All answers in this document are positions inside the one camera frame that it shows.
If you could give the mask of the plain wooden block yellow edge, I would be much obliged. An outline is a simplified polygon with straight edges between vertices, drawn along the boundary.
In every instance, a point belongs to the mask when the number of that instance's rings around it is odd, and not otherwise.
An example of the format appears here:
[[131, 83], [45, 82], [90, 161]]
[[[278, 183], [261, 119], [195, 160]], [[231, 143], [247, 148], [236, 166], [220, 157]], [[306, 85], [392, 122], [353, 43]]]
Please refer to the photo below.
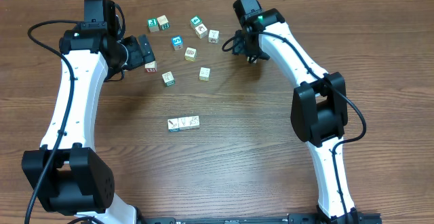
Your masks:
[[208, 41], [210, 43], [218, 43], [219, 42], [219, 31], [216, 30], [209, 30], [208, 33]]

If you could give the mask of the wooden block blue side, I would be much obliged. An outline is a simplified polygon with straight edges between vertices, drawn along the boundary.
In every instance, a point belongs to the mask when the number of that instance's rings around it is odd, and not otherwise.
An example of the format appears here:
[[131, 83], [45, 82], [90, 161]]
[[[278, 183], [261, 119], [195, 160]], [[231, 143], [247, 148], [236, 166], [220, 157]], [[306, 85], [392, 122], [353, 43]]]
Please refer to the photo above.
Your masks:
[[171, 118], [167, 120], [167, 127], [170, 132], [177, 132], [180, 130], [178, 118]]

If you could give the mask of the wooden letter A block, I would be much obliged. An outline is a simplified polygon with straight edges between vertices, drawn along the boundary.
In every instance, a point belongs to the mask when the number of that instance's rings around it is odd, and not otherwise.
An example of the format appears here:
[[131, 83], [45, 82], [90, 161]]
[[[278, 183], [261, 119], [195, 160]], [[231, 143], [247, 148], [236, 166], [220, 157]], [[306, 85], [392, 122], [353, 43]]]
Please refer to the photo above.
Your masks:
[[179, 117], [178, 125], [180, 130], [188, 130], [190, 127], [190, 117]]

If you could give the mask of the wooden block with drawing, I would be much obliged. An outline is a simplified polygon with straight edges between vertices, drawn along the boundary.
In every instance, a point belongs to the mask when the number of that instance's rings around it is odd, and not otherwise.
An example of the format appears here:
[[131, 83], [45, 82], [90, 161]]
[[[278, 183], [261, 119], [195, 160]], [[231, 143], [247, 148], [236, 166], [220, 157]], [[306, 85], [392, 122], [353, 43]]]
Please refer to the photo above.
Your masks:
[[195, 129], [195, 128], [199, 128], [199, 127], [200, 127], [199, 117], [197, 115], [189, 117], [189, 128]]

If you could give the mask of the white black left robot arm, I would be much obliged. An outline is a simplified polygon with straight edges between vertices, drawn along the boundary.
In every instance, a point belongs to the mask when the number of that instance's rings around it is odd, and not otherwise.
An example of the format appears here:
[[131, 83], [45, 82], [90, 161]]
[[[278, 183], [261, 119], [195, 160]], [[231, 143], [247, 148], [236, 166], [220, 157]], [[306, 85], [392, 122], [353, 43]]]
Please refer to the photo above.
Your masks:
[[115, 193], [113, 172], [95, 150], [94, 125], [102, 85], [155, 60], [147, 37], [125, 36], [114, 1], [85, 0], [84, 19], [64, 33], [55, 54], [62, 76], [52, 120], [39, 148], [22, 157], [30, 204], [75, 223], [143, 223], [139, 209]]

